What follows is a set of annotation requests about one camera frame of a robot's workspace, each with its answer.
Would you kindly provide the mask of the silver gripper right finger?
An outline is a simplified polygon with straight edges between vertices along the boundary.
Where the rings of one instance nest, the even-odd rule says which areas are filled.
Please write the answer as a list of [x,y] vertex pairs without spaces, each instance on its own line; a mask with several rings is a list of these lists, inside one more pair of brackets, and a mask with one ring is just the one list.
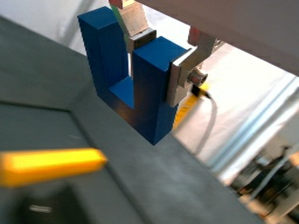
[[207,74],[200,71],[201,62],[215,51],[216,39],[191,27],[188,44],[193,46],[171,64],[171,76],[165,101],[173,108],[185,97],[191,84],[200,86],[207,80]]

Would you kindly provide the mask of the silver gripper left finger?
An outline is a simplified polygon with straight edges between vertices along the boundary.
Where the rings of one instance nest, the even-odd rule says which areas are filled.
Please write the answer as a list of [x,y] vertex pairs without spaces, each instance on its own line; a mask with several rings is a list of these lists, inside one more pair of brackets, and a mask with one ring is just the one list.
[[143,5],[136,0],[108,0],[121,31],[125,49],[131,53],[156,38],[156,30],[149,27]]

